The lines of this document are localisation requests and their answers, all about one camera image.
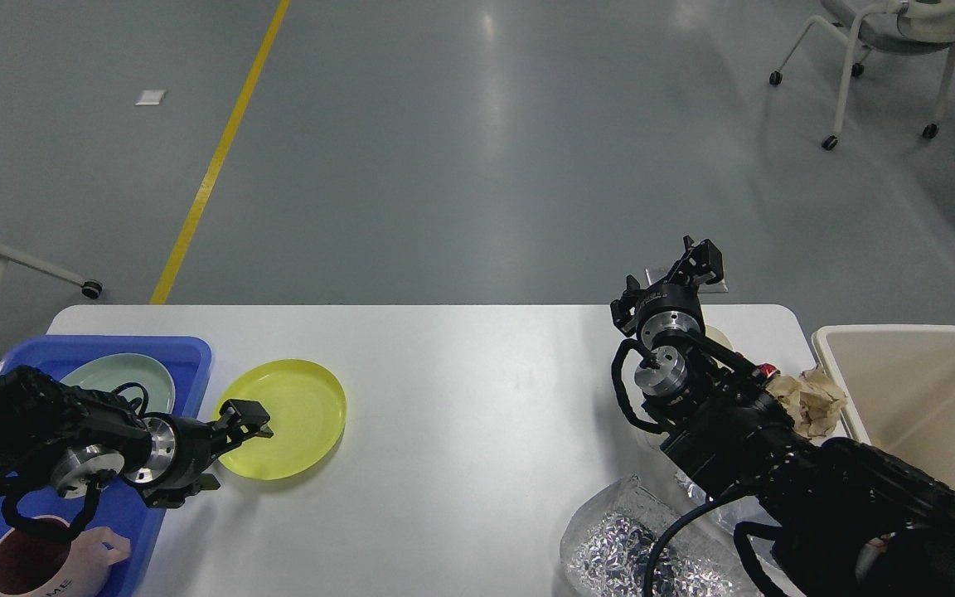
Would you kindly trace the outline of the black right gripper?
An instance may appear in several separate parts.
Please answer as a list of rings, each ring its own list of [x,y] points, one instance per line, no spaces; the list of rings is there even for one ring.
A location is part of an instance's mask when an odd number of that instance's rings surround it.
[[[682,238],[685,252],[671,265],[667,281],[645,289],[629,274],[620,298],[610,303],[613,327],[648,347],[664,330],[705,335],[706,325],[697,289],[723,284],[725,269],[720,249],[710,240]]]

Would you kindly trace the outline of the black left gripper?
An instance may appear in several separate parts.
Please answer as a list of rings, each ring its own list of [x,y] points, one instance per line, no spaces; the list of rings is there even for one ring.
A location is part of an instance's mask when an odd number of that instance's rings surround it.
[[[275,435],[269,412],[257,400],[225,400],[210,424],[170,415],[147,415],[143,423],[151,451],[144,464],[124,475],[124,481],[145,507],[155,509],[175,509],[198,493],[219,490],[220,481],[207,472],[216,453]]]

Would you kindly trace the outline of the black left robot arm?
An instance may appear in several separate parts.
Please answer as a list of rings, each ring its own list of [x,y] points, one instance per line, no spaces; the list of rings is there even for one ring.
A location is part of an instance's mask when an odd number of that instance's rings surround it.
[[[151,509],[216,490],[209,472],[247,439],[273,437],[255,400],[213,422],[148,410],[147,398],[68,386],[31,366],[0,376],[0,511],[12,529],[58,544],[94,520],[114,480]]]

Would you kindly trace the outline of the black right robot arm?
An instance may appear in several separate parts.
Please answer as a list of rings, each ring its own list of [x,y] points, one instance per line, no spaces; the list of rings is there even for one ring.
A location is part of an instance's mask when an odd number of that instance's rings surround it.
[[[955,596],[955,490],[855,439],[812,444],[768,392],[779,374],[706,336],[700,287],[724,277],[711,240],[647,286],[627,276],[610,304],[623,340],[610,376],[630,425],[663,435],[660,450],[705,492],[652,545],[641,593],[651,596],[671,540],[719,507],[754,496],[773,525],[739,522],[732,537],[759,593],[783,590],[751,541],[807,596]]]

